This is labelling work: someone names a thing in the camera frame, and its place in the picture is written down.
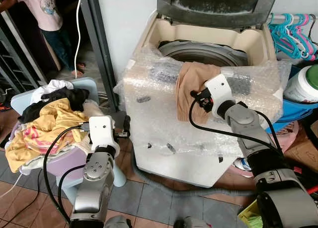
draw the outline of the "clothes pile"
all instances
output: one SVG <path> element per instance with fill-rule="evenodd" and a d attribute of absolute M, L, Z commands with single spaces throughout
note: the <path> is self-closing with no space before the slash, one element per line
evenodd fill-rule
<path fill-rule="evenodd" d="M 23 173 L 23 170 L 41 167 L 44 154 L 63 130 L 87 122 L 89 116 L 96 113 L 103 115 L 97 103 L 88 100 L 88 96 L 88 90 L 73 89 L 70 82 L 61 80 L 51 80 L 48 85 L 36 89 L 32 104 L 18 118 L 5 146 L 11 171 Z M 76 147 L 86 154 L 90 151 L 87 133 L 75 129 L 56 142 L 49 160 Z"/>

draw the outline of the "blue basket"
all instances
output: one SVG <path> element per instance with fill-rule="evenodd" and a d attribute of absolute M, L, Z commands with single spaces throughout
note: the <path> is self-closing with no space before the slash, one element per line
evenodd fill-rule
<path fill-rule="evenodd" d="M 280 131 L 285 126 L 287 126 L 290 122 L 295 120 L 301 120 L 306 116 L 312 114 L 313 109 L 318 108 L 318 103 L 314 104 L 300 104 L 296 102 L 292 102 L 289 100 L 283 100 L 283 116 L 273 124 L 275 132 Z"/>

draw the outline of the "plastic hanger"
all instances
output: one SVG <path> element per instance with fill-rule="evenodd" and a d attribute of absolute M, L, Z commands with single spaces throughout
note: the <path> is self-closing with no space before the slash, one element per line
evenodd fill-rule
<path fill-rule="evenodd" d="M 302 58 L 307 61 L 313 61 L 316 59 L 314 56 L 316 49 L 310 39 L 302 33 L 302 26 L 307 25 L 309 22 L 308 14 L 296 14 L 299 17 L 299 23 L 288 26 L 292 35 L 297 38 L 306 48 L 307 55 L 302 52 Z"/>
<path fill-rule="evenodd" d="M 302 51 L 306 51 L 305 47 L 301 44 L 301 42 L 291 36 L 289 29 L 294 19 L 293 16 L 289 14 L 283 14 L 285 16 L 285 21 L 281 24 L 273 24 L 274 14 L 272 14 L 272 20 L 269 24 L 269 29 L 271 31 L 271 35 L 276 44 L 276 51 L 281 50 L 285 54 L 287 54 L 291 58 L 301 58 Z"/>

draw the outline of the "person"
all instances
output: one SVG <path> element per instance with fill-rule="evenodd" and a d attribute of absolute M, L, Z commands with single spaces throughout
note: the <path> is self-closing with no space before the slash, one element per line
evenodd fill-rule
<path fill-rule="evenodd" d="M 50 44 L 56 55 L 75 75 L 72 45 L 66 29 L 63 27 L 63 19 L 60 16 L 55 0 L 3 0 L 0 4 L 0 13 L 11 8 L 17 2 L 24 1 L 38 22 L 45 39 Z M 82 76 L 85 65 L 77 64 L 77 74 Z"/>

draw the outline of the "white cable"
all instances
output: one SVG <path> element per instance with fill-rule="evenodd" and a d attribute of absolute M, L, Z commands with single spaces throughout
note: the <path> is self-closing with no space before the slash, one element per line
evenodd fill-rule
<path fill-rule="evenodd" d="M 79 42 L 78 42 L 78 46 L 76 48 L 75 57 L 74 57 L 75 79 L 78 78 L 78 70 L 76 68 L 76 58 L 78 57 L 79 48 L 80 48 L 80 24 L 79 24 L 80 1 L 81 0 L 79 0 L 78 6 L 76 7 L 76 26 L 78 28 Z"/>
<path fill-rule="evenodd" d="M 5 89 L 5 93 L 2 95 L 8 95 L 8 90 L 13 90 L 12 88 Z"/>
<path fill-rule="evenodd" d="M 21 173 L 20 176 L 18 177 L 18 179 L 15 181 L 14 185 L 10 188 L 10 190 L 8 190 L 7 192 L 3 193 L 1 196 L 0 196 L 0 199 L 2 197 L 4 197 L 6 194 L 8 194 L 10 191 L 12 191 L 12 189 L 16 186 L 16 184 L 18 183 L 18 181 L 20 180 L 20 177 L 22 176 L 23 174 Z"/>

